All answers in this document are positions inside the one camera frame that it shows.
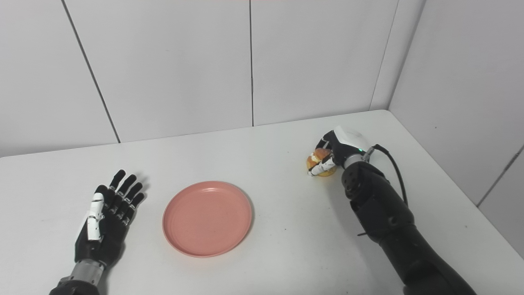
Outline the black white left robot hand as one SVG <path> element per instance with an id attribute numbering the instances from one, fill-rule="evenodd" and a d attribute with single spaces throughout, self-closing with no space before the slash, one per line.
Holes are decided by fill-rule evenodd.
<path id="1" fill-rule="evenodd" d="M 98 186 L 75 242 L 75 263 L 93 260 L 111 267 L 120 259 L 129 226 L 145 199 L 142 188 L 137 176 L 124 170 L 116 172 L 108 186 Z"/>

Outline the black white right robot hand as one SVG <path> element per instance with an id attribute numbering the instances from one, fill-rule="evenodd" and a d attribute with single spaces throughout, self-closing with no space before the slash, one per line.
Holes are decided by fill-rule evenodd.
<path id="1" fill-rule="evenodd" d="M 337 126 L 322 136 L 307 157 L 307 173 L 309 176 L 330 176 L 338 167 L 346 169 L 357 162 L 369 162 L 371 152 L 371 145 L 361 133 Z"/>

